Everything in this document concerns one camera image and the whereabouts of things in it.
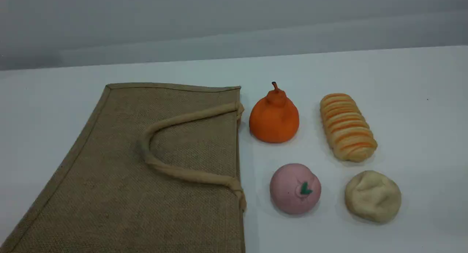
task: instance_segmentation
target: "dough ball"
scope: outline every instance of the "dough ball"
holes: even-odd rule
[[[346,185],[344,201],[354,215],[385,223],[398,213],[401,192],[387,176],[376,171],[363,171]]]

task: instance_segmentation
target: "pear stem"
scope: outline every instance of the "pear stem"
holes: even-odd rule
[[[278,86],[276,85],[276,82],[272,82],[271,84],[273,84],[273,86],[275,87],[275,91],[278,91]]]

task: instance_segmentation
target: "table surface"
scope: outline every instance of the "table surface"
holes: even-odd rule
[[[271,81],[301,119],[283,144],[249,133],[251,109]],[[0,241],[65,157],[104,85],[120,82],[242,86],[247,253],[468,252],[468,46],[0,72]],[[338,161],[326,143],[319,101],[334,92],[356,100],[379,143],[364,163]],[[286,163],[305,164],[322,183],[319,204],[303,216],[269,199],[269,180]],[[368,223],[344,206],[344,186],[364,170],[401,189],[390,223]]]

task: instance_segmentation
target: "toy food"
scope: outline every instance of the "toy food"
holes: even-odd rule
[[[387,176],[376,171],[363,171],[346,185],[344,201],[354,215],[385,223],[398,213],[401,192]]]
[[[283,143],[289,141],[299,128],[299,112],[286,93],[272,83],[274,90],[259,100],[250,114],[251,133],[260,141]]]
[[[369,125],[354,100],[342,93],[326,95],[320,102],[323,129],[336,158],[362,162],[377,148]]]
[[[281,211],[292,215],[303,214],[319,201],[321,184],[305,165],[290,163],[274,173],[269,183],[269,193]]]

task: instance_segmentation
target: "jute bag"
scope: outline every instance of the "jute bag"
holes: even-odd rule
[[[243,252],[239,90],[107,85],[0,253]]]

